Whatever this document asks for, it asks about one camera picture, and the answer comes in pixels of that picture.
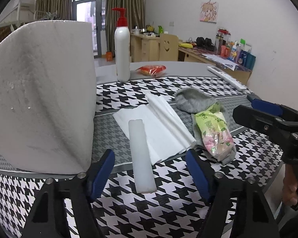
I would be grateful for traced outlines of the right hand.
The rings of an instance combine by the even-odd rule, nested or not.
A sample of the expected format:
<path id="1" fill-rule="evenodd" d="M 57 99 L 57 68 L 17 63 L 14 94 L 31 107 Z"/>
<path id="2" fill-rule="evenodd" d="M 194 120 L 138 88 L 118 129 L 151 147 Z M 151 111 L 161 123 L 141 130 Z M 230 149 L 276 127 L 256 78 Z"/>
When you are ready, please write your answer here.
<path id="1" fill-rule="evenodd" d="M 283 179 L 282 200 L 287 206 L 295 206 L 298 203 L 298 180 L 294 174 L 292 165 L 285 165 L 285 176 Z"/>

